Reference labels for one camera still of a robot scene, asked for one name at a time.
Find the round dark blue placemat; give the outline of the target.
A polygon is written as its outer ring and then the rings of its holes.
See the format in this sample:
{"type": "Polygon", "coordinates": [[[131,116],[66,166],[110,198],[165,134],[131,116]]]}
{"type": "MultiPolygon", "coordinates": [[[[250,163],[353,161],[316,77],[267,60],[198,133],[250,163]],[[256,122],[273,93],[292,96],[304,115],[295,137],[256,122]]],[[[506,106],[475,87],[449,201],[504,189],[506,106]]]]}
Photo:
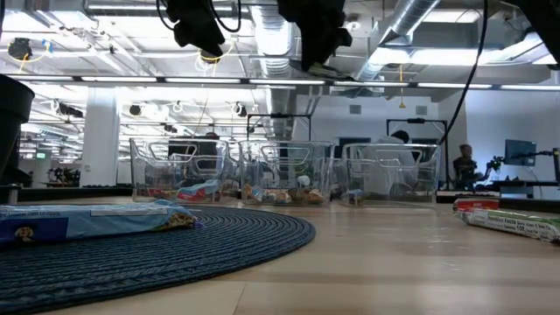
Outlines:
{"type": "Polygon", "coordinates": [[[0,315],[198,282],[288,255],[316,235],[307,220],[281,213],[201,206],[195,214],[201,227],[0,245],[0,315]]]}

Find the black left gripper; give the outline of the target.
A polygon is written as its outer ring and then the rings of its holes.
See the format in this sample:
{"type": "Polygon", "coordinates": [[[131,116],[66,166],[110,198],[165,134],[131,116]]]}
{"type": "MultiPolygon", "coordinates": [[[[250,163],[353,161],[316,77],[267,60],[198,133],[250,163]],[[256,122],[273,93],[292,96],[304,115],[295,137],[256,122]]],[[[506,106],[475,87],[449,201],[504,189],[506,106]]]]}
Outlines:
{"type": "Polygon", "coordinates": [[[177,22],[173,31],[179,46],[193,45],[211,55],[223,54],[225,39],[207,0],[167,0],[165,12],[177,22]]]}

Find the background computer monitor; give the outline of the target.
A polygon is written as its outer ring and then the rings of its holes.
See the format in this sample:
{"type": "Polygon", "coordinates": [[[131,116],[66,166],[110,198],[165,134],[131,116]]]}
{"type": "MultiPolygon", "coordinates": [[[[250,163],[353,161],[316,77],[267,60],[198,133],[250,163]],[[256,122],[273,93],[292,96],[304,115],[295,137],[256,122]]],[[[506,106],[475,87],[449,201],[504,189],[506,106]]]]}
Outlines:
{"type": "Polygon", "coordinates": [[[505,165],[534,166],[536,163],[536,142],[505,140],[505,165]]]}

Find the person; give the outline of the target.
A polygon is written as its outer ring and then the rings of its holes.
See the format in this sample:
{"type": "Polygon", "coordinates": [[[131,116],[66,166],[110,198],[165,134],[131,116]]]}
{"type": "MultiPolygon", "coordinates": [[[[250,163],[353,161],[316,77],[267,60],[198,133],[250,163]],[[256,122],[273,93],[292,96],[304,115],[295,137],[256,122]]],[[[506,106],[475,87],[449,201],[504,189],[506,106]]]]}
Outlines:
{"type": "MultiPolygon", "coordinates": [[[[192,155],[195,156],[216,156],[217,149],[215,143],[204,143],[204,142],[197,142],[198,148],[194,149],[193,147],[187,148],[186,146],[170,146],[168,151],[168,157],[173,160],[180,160],[185,159],[185,155],[192,155]]],[[[201,159],[197,166],[202,169],[212,169],[215,167],[216,162],[213,160],[206,160],[201,159]]],[[[181,187],[188,187],[194,186],[197,184],[203,184],[206,182],[204,178],[199,175],[196,175],[193,170],[190,170],[187,166],[183,171],[179,173],[182,176],[181,179],[178,180],[177,188],[181,187]]]]}
{"type": "Polygon", "coordinates": [[[390,193],[393,195],[409,194],[417,185],[417,161],[415,153],[407,146],[409,140],[409,134],[404,130],[377,140],[381,151],[376,155],[382,166],[389,167],[390,193]]]}
{"type": "Polygon", "coordinates": [[[473,160],[473,149],[469,144],[459,146],[460,156],[453,160],[455,173],[454,188],[460,191],[470,191],[475,184],[484,178],[482,172],[477,171],[477,163],[473,160]]]}

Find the black background stand frame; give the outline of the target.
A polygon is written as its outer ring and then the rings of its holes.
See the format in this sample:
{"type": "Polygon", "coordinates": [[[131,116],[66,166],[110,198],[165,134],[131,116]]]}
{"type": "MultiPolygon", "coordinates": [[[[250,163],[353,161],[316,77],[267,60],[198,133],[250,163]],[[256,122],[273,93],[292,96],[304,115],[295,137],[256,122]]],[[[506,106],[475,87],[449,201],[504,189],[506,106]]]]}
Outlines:
{"type": "Polygon", "coordinates": [[[449,168],[449,146],[447,143],[447,136],[450,131],[450,127],[448,126],[448,122],[446,120],[437,120],[437,119],[424,119],[424,118],[406,118],[406,119],[387,119],[386,120],[386,134],[389,135],[391,133],[390,124],[392,122],[396,123],[407,123],[407,124],[431,124],[434,128],[440,131],[442,136],[437,141],[438,144],[442,144],[444,146],[444,167],[445,167],[445,187],[449,188],[451,186],[451,175],[450,175],[450,168],[449,168]]]}

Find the silver ventilation duct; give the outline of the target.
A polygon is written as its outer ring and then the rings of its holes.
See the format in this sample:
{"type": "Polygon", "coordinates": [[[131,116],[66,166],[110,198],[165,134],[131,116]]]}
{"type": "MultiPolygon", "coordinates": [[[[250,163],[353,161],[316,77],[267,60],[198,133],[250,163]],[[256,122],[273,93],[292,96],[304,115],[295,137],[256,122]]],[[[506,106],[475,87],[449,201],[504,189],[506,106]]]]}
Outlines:
{"type": "Polygon", "coordinates": [[[357,81],[372,81],[396,52],[391,47],[410,47],[416,28],[441,0],[398,0],[390,17],[376,21],[368,38],[368,57],[354,75],[357,81]]]}
{"type": "MultiPolygon", "coordinates": [[[[276,6],[253,6],[250,12],[255,24],[255,42],[264,79],[290,79],[289,54],[292,50],[292,24],[278,12],[276,6]]],[[[294,115],[297,95],[294,89],[269,88],[266,103],[270,114],[294,115]]]]}

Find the black ceiling fixture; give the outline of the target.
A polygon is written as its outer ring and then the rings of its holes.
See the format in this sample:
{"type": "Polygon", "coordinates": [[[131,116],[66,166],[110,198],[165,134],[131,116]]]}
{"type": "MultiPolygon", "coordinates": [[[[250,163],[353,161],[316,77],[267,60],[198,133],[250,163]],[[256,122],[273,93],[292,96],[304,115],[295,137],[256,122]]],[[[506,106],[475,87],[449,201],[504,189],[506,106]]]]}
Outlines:
{"type": "Polygon", "coordinates": [[[14,38],[8,45],[8,54],[15,60],[29,60],[32,57],[32,48],[28,38],[14,38]]]}

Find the white-backed granola bar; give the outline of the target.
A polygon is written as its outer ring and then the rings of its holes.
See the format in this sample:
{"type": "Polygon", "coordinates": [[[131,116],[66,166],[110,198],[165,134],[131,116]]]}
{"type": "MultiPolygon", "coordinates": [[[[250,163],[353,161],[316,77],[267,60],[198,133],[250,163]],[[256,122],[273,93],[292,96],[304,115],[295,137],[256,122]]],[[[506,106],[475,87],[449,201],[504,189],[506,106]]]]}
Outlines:
{"type": "Polygon", "coordinates": [[[560,218],[477,208],[454,215],[468,225],[560,244],[560,218]]]}

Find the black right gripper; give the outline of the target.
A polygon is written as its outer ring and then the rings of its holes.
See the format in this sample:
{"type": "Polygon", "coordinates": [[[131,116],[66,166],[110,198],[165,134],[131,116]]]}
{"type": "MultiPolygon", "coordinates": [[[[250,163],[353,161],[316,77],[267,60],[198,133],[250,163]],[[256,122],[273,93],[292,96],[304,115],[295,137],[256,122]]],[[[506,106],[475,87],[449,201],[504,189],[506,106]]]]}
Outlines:
{"type": "MultiPolygon", "coordinates": [[[[346,0],[277,0],[279,14],[289,22],[302,18],[321,17],[340,19],[346,0]]],[[[301,68],[309,70],[323,65],[340,46],[350,46],[353,38],[338,24],[305,20],[300,25],[302,38],[301,68]]]]}

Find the clear plastic bin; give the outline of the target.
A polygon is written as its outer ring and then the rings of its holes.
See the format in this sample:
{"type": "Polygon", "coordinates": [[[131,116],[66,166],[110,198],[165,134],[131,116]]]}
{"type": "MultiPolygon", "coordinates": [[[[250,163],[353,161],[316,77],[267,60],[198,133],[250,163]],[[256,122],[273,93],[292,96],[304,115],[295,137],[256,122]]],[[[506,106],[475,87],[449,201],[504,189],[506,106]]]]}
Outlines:
{"type": "Polygon", "coordinates": [[[404,195],[390,193],[388,166],[382,166],[377,151],[378,143],[351,143],[343,147],[341,162],[344,166],[347,192],[361,189],[364,192],[362,207],[432,207],[439,183],[440,148],[435,144],[407,144],[415,153],[417,183],[413,191],[404,195]]]}
{"type": "Polygon", "coordinates": [[[179,204],[217,204],[236,200],[239,196],[240,180],[238,179],[238,164],[230,157],[228,142],[212,136],[203,137],[158,137],[158,138],[139,138],[133,137],[129,140],[130,146],[130,168],[131,182],[134,201],[155,200],[147,196],[148,188],[174,189],[177,188],[178,180],[182,178],[179,173],[187,166],[196,175],[201,176],[206,181],[218,179],[221,181],[221,193],[219,202],[213,203],[194,203],[177,198],[169,200],[179,204]],[[217,149],[216,156],[195,156],[185,155],[185,159],[173,160],[168,157],[170,146],[186,146],[187,148],[198,148],[197,142],[215,143],[217,149]],[[216,162],[212,169],[202,169],[197,166],[201,159],[213,160],[216,162]]]}
{"type": "MultiPolygon", "coordinates": [[[[268,192],[297,188],[319,189],[330,200],[330,175],[334,144],[313,141],[239,142],[241,193],[245,184],[259,186],[268,192]]],[[[273,206],[311,206],[296,203],[257,203],[273,206]]]]}

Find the white room pillar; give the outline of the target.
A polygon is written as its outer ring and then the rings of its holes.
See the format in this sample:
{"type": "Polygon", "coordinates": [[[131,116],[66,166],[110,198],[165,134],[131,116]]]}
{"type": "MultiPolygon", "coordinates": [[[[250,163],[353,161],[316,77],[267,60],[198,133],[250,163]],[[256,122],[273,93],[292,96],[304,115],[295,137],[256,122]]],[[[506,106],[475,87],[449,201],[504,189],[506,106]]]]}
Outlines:
{"type": "Polygon", "coordinates": [[[81,156],[81,186],[114,186],[119,152],[120,106],[116,90],[90,87],[81,156]]]}

